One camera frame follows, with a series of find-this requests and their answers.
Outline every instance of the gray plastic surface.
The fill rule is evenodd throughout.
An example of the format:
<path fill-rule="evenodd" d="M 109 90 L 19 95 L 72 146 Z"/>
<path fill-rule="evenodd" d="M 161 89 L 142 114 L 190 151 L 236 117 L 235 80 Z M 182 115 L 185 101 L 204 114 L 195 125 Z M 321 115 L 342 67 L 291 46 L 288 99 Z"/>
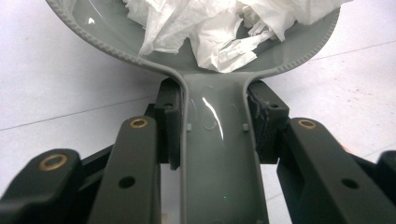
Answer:
<path fill-rule="evenodd" d="M 77 35 L 118 59 L 168 75 L 184 91 L 181 133 L 181 222 L 267 223 L 260 164 L 248 113 L 248 84 L 299 66 L 327 42 L 336 9 L 310 25 L 295 24 L 286 41 L 267 41 L 258 59 L 229 74 L 199 68 L 190 44 L 179 54 L 139 58 L 141 25 L 121 0 L 47 0 Z"/>

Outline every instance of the white floor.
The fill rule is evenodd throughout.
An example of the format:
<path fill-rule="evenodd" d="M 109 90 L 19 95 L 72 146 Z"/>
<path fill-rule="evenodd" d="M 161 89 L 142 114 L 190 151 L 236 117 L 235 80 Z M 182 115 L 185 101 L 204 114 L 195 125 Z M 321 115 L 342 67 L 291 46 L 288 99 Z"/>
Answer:
<path fill-rule="evenodd" d="M 120 124 L 155 101 L 164 76 L 118 61 L 70 31 L 44 0 L 0 3 L 0 194 L 35 155 L 81 158 L 111 145 Z M 396 2 L 343 6 L 310 62 L 264 81 L 290 116 L 322 122 L 348 151 L 376 161 L 396 149 Z M 271 223 L 290 223 L 275 166 L 262 166 Z M 163 166 L 163 213 L 178 223 L 178 172 Z"/>

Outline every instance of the crumpled tissue paper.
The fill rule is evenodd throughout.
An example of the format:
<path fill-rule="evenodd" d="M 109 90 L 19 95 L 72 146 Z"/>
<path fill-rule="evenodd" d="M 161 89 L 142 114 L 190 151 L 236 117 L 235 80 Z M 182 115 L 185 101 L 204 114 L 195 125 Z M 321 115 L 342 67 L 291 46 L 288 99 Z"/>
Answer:
<path fill-rule="evenodd" d="M 296 21 L 309 25 L 351 0 L 123 0 L 146 30 L 139 55 L 178 53 L 189 38 L 198 66 L 229 73 L 257 58 L 269 38 L 285 40 Z M 236 39 L 239 26 L 250 29 Z"/>

